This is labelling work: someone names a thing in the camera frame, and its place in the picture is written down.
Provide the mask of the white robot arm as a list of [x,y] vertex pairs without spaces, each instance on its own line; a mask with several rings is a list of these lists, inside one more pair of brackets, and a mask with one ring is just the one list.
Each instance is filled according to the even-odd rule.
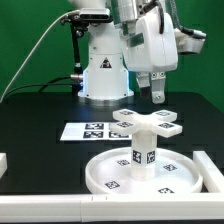
[[166,73],[177,67],[173,23],[164,0],[68,0],[73,37],[88,34],[88,66],[80,74],[78,97],[94,105],[116,105],[133,98],[129,74],[141,94],[165,101]]

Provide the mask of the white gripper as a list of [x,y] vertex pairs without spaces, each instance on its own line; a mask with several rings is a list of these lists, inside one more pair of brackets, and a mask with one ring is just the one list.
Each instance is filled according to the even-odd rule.
[[152,102],[165,101],[166,71],[177,68],[178,53],[171,17],[164,14],[164,32],[160,30],[159,9],[154,8],[141,17],[135,26],[134,36],[121,36],[124,60],[129,71],[137,73],[136,81],[143,98],[152,96]]

